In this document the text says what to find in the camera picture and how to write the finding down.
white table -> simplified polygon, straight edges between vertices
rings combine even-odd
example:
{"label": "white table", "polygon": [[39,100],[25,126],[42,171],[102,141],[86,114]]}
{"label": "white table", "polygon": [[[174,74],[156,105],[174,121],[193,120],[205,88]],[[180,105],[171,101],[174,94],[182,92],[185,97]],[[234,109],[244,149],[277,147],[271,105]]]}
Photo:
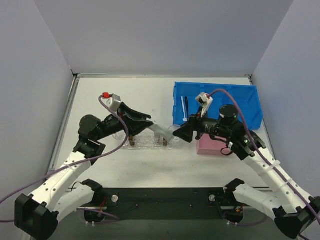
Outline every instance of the white table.
{"label": "white table", "polygon": [[[103,92],[121,96],[130,108],[150,114],[165,127],[173,123],[175,82],[250,85],[248,78],[96,77],[80,78],[55,167],[61,166],[78,141],[80,119],[92,114],[104,120],[107,112],[98,102]],[[270,147],[264,124],[255,131]],[[100,140],[104,153],[119,142],[112,136]],[[266,184],[234,154],[229,157],[197,155],[196,141],[172,150],[128,150],[99,159],[78,179],[92,179],[105,188],[223,187],[235,178],[252,187]]]}

screw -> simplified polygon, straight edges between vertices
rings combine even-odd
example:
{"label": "screw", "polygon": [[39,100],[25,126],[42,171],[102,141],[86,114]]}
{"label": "screw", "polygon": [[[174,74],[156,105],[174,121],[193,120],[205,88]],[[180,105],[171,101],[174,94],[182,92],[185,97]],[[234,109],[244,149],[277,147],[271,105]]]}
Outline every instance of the screw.
{"label": "screw", "polygon": [[211,195],[209,196],[209,201],[210,201],[210,202],[214,202],[215,200],[216,200],[216,196],[213,195],[213,194],[211,194]]}
{"label": "screw", "polygon": [[111,197],[111,201],[112,201],[113,203],[118,202],[118,199],[119,199],[119,197],[118,197],[117,195],[113,195],[113,196]]}

